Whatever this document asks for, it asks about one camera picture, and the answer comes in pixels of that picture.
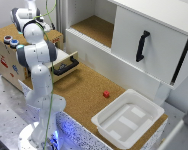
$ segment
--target green cable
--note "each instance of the green cable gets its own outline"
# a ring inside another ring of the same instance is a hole
[[[49,14],[48,8],[47,8],[47,1],[48,1],[48,0],[46,0],[46,10],[47,10],[47,13],[48,13],[48,17],[49,17],[49,19],[50,19],[50,22],[52,23],[52,19],[51,19],[51,17],[50,17],[50,14]]]
[[[46,32],[43,30],[43,28],[42,28],[38,23],[36,23],[36,24],[41,28],[41,30],[42,30],[42,31],[44,32],[44,34],[46,35],[47,40],[49,41],[49,38],[48,38]],[[53,62],[52,62],[52,85],[53,85],[53,83],[54,83],[54,65],[53,65]],[[50,116],[51,116],[51,112],[52,112],[53,91],[54,91],[54,86],[52,86],[52,92],[51,92],[50,111],[49,111],[49,117],[48,117],[48,122],[47,122],[47,129],[46,129],[46,135],[45,135],[44,150],[45,150],[45,148],[46,148],[47,134],[48,134],[48,128],[49,128],[49,123],[50,123]]]
[[[48,12],[48,13],[46,13],[45,15],[42,15],[42,16],[36,16],[36,17],[34,17],[33,19],[36,19],[36,18],[39,18],[39,17],[44,17],[44,16],[46,16],[46,15],[50,14],[51,12],[53,12],[53,11],[54,11],[55,7],[56,7],[56,0],[55,0],[55,5],[54,5],[54,8],[53,8],[53,9],[52,9],[50,12]]]

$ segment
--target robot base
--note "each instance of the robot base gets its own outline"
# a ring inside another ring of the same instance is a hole
[[[31,141],[31,139],[30,139],[31,134],[37,125],[38,125],[38,122],[34,122],[34,124],[29,124],[20,132],[20,135],[18,138],[18,149],[19,150],[43,150],[42,146],[38,146],[38,145],[34,144],[34,142]],[[62,147],[62,145],[64,143],[64,139],[63,139],[63,137],[59,137],[59,138],[61,141],[61,143],[59,143],[59,145],[60,145],[60,147]]]

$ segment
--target black handle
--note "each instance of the black handle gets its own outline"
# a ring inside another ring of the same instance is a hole
[[[70,61],[72,62],[71,65],[69,65],[65,68],[59,69],[59,70],[54,69],[54,74],[57,76],[60,76],[64,73],[66,73],[67,71],[69,71],[70,69],[76,67],[79,64],[79,62],[76,59],[74,59],[73,56],[70,57]]]
[[[136,54],[136,61],[139,62],[141,61],[144,56],[142,55],[142,52],[143,52],[143,47],[144,47],[144,44],[145,44],[145,38],[150,36],[150,32],[148,31],[144,31],[143,32],[143,35],[141,36],[141,39],[139,41],[139,45],[138,45],[138,51],[137,51],[137,54]]]

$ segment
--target cabinet compartment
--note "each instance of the cabinet compartment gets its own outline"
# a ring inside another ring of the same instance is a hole
[[[180,58],[186,51],[188,36],[121,7],[117,8],[115,22],[111,52],[172,84]],[[144,59],[136,62],[139,40],[144,31],[150,32],[150,36],[145,39]]]
[[[66,28],[111,48],[117,6],[107,0],[68,0]]]

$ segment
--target brown work surface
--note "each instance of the brown work surface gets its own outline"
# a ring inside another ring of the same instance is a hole
[[[92,16],[71,27],[108,47],[112,45],[114,25],[97,16]]]
[[[0,29],[0,42],[4,43],[4,37],[10,35],[13,37],[13,39],[19,39],[19,42],[21,45],[29,45],[26,41],[26,39],[23,37],[23,34],[19,34],[18,31],[16,30],[16,27],[14,24],[11,24],[9,26],[6,26],[4,28]],[[62,36],[62,34],[56,30],[51,30],[49,33],[47,33],[48,38],[50,41],[53,39]]]
[[[32,88],[30,78],[24,83]],[[110,92],[109,98],[103,97],[102,94],[105,90]],[[76,71],[54,84],[54,93],[66,99],[67,105],[64,111],[114,150],[117,148],[99,134],[96,126],[91,122],[91,118],[124,92],[125,89],[82,63],[79,64]],[[139,150],[166,119],[167,116],[163,115],[131,150]]]

